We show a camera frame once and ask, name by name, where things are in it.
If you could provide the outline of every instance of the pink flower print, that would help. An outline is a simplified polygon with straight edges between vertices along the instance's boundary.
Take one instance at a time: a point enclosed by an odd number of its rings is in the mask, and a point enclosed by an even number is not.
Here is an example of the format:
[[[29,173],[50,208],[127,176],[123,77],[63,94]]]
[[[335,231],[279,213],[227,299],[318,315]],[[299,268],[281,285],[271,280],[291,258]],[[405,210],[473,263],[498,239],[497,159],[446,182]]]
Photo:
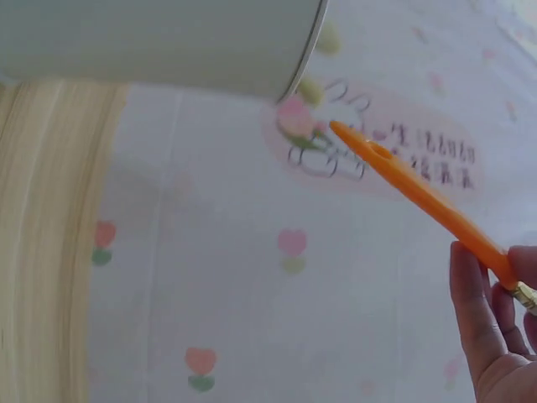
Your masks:
[[[315,120],[298,95],[283,102],[277,111],[278,125],[285,134],[294,137],[311,138]]]
[[[440,74],[435,72],[429,73],[429,83],[436,95],[443,96],[446,94],[444,80]]]
[[[314,130],[315,130],[316,132],[326,133],[326,130],[328,130],[328,123],[326,123],[326,122],[322,122],[322,121],[320,120],[320,121],[318,121],[318,122],[315,124]]]
[[[507,112],[508,112],[508,115],[509,115],[509,119],[511,119],[511,122],[516,122],[517,121],[517,113],[516,113],[516,110],[514,109],[513,103],[510,102],[510,101],[507,101],[507,102],[505,102],[505,107],[507,108]]]
[[[278,248],[287,256],[300,256],[305,251],[306,244],[307,237],[301,229],[283,229],[278,235]]]
[[[492,49],[484,49],[482,52],[482,58],[485,61],[493,60],[496,57],[496,52]]]
[[[448,381],[455,380],[456,376],[459,374],[463,358],[464,356],[459,354],[447,362],[446,366],[444,367],[444,376]]]

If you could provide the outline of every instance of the wooden surface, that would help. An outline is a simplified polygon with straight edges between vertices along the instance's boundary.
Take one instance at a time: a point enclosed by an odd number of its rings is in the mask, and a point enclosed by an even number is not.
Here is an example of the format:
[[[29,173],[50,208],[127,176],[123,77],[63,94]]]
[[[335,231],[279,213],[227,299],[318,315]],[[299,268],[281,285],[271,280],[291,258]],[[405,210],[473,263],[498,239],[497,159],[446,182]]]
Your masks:
[[[0,89],[0,403],[85,403],[96,211],[126,86]]]

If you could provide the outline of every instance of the pink heart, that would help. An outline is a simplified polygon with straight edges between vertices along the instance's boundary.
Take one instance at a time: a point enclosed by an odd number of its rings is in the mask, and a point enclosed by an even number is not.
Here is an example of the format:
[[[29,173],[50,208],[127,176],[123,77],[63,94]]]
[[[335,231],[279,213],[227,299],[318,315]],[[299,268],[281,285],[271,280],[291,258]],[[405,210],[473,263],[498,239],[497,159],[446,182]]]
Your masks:
[[[301,229],[284,229],[278,235],[278,248],[286,255],[295,258],[305,250],[307,239]]]
[[[207,375],[215,367],[215,350],[212,348],[187,348],[185,362],[194,374]]]

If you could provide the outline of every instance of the orange handle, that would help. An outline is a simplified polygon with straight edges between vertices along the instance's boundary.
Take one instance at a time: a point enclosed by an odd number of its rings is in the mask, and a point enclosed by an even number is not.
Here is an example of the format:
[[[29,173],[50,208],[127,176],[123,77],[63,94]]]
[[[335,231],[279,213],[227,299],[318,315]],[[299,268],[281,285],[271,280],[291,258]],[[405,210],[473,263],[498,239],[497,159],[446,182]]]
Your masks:
[[[432,189],[414,170],[382,145],[367,140],[362,133],[340,122],[331,129],[356,155],[362,157],[390,185],[433,217],[458,238],[476,257],[491,269],[507,290],[515,290],[517,280],[507,255],[472,221],[454,208],[438,191]]]

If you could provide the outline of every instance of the white cylindrical container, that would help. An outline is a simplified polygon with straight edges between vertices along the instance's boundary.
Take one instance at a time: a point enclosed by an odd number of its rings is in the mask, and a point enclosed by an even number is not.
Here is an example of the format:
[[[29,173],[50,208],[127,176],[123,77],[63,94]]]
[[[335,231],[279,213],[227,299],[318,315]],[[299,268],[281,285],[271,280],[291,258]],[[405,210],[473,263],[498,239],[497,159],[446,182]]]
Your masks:
[[[149,81],[278,100],[328,0],[5,0],[0,80]]]

